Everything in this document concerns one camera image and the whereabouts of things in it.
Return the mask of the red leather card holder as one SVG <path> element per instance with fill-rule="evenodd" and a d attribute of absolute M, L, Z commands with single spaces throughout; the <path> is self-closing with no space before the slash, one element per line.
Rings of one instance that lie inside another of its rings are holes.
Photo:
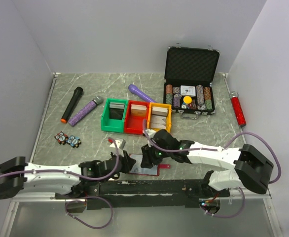
<path fill-rule="evenodd" d="M 146 175 L 146 176 L 159 176 L 161 169 L 170 169 L 170 164 L 159 164 L 154 165 L 153 168 L 142 168 L 141 161 L 142 155 L 140 154 L 130 154 L 130 158 L 134 159 L 136 163 L 130 170 L 130 174 L 137 174 L 137 175 Z"/>

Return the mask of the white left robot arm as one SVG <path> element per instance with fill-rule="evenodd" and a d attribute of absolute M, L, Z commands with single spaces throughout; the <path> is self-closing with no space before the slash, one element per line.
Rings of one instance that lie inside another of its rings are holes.
<path fill-rule="evenodd" d="M 56 193 L 79 198 L 90 187 L 129 173 L 136 161 L 127 152 L 108 160 L 84 161 L 68 166 L 46 166 L 15 157 L 0 164 L 0 200 L 22 193 Z"/>

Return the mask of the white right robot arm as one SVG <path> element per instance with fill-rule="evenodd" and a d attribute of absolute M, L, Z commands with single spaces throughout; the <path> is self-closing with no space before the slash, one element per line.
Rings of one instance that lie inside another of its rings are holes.
<path fill-rule="evenodd" d="M 205 175 L 202 191 L 212 197 L 224 189 L 245 187 L 265 194 L 270 184 L 273 163 L 249 144 L 241 148 L 215 147 L 191 140 L 177 140 L 167 130 L 143 129 L 147 145 L 142 146 L 142 168 L 159 165 L 164 158 L 178 163 L 206 164 L 221 168 Z"/>

